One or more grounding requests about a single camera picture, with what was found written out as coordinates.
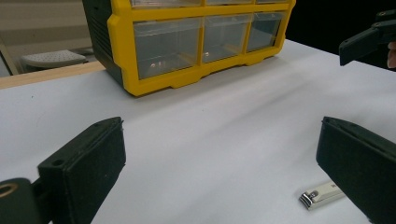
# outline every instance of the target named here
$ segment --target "plastic drawer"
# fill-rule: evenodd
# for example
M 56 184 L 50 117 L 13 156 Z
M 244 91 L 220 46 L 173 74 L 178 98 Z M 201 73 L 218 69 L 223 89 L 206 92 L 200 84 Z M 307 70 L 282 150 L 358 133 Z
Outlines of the plastic drawer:
M 288 0 L 257 0 L 257 4 L 267 4 L 267 3 L 285 3 Z
M 140 96 L 278 54 L 296 0 L 272 1 L 82 3 L 95 58 L 125 90 Z
M 250 21 L 249 14 L 206 17 L 203 62 L 210 63 L 240 54 Z
M 272 47 L 279 24 L 284 17 L 285 14 L 281 12 L 255 13 L 250 27 L 247 51 Z
M 251 0 L 206 0 L 207 5 L 249 4 Z
M 131 0 L 133 7 L 198 7 L 201 0 Z
M 139 78 L 191 67 L 197 62 L 200 18 L 134 24 Z

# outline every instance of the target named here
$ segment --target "black plastic part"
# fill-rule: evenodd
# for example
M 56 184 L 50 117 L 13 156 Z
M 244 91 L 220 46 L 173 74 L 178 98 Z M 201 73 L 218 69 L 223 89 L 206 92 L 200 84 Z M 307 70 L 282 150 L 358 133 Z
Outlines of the black plastic part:
M 377 50 L 377 45 L 396 41 L 396 10 L 379 12 L 370 29 L 343 41 L 339 46 L 340 65 L 346 65 Z
M 346 65 L 377 50 L 379 30 L 370 28 L 343 41 L 339 47 L 340 65 Z
M 91 223 L 125 164 L 121 124 L 97 122 L 38 165 L 53 223 Z
M 396 9 L 378 12 L 375 15 L 375 21 L 396 20 Z
M 53 214 L 53 206 L 50 204 L 50 192 L 44 190 L 40 178 L 32 184 L 32 189 L 43 223 L 49 223 Z
M 85 17 L 90 31 L 95 58 L 107 72 L 123 87 L 121 69 L 113 61 L 107 21 L 112 14 L 111 0 L 82 0 Z
M 0 223 L 45 223 L 28 179 L 0 182 Z
M 396 223 L 394 143 L 354 123 L 325 117 L 317 161 L 373 223 Z

